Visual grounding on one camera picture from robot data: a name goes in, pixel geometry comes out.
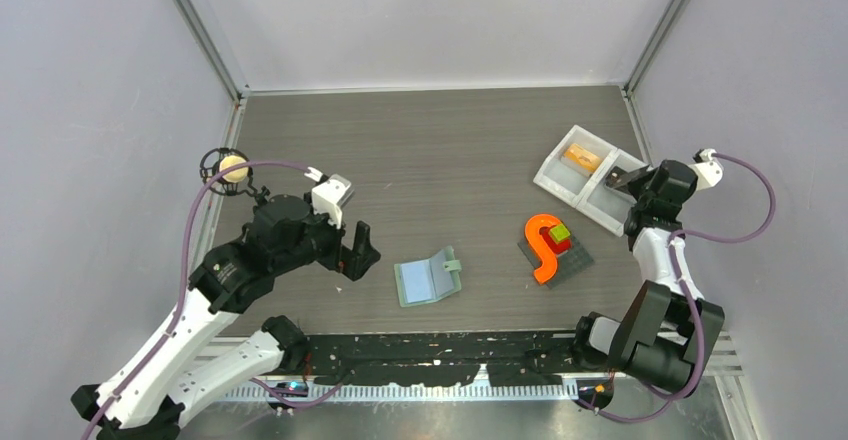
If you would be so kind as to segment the black credit card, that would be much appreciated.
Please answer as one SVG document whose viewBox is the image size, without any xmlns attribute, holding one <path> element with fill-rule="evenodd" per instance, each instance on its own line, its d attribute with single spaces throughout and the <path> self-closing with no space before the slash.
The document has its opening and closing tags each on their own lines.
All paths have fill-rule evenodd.
<svg viewBox="0 0 848 440">
<path fill-rule="evenodd" d="M 611 189 L 624 193 L 631 192 L 631 184 L 643 182 L 652 173 L 653 168 L 646 165 L 632 171 L 625 171 L 622 167 L 613 166 L 604 180 L 604 185 Z"/>
</svg>

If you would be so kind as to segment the green leather card holder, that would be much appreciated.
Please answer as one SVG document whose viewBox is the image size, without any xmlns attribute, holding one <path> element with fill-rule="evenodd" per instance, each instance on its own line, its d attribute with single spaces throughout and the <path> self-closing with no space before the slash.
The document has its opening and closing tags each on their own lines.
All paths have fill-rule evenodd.
<svg viewBox="0 0 848 440">
<path fill-rule="evenodd" d="M 394 265 L 401 308 L 432 304 L 462 289 L 462 264 L 452 246 L 432 257 Z"/>
</svg>

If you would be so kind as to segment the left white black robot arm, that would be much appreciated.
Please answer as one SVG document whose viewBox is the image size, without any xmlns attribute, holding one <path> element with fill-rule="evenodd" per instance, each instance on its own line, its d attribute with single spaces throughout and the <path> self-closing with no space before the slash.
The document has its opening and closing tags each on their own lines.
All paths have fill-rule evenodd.
<svg viewBox="0 0 848 440">
<path fill-rule="evenodd" d="M 100 439 L 174 439 L 190 419 L 230 388 L 278 369 L 305 369 L 310 346 L 286 316 L 268 318 L 234 350 L 193 371 L 188 365 L 276 279 L 318 263 L 352 281 L 378 262 L 370 227 L 359 221 L 354 243 L 342 243 L 342 208 L 351 197 L 339 186 L 302 196 L 259 201 L 239 237 L 204 256 L 182 286 L 170 316 L 143 349 L 108 381 L 79 387 L 71 397 Z"/>
</svg>

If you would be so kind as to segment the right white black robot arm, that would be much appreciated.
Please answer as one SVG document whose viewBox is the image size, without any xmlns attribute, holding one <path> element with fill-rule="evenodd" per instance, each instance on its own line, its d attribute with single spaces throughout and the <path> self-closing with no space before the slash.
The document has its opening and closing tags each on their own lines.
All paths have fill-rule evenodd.
<svg viewBox="0 0 848 440">
<path fill-rule="evenodd" d="M 577 366 L 625 373 L 673 399 L 697 387 L 725 316 L 691 278 L 678 216 L 696 191 L 722 177 L 721 164 L 707 155 L 607 175 L 607 189 L 634 200 L 623 231 L 643 284 L 622 320 L 598 312 L 580 318 L 570 345 Z"/>
</svg>

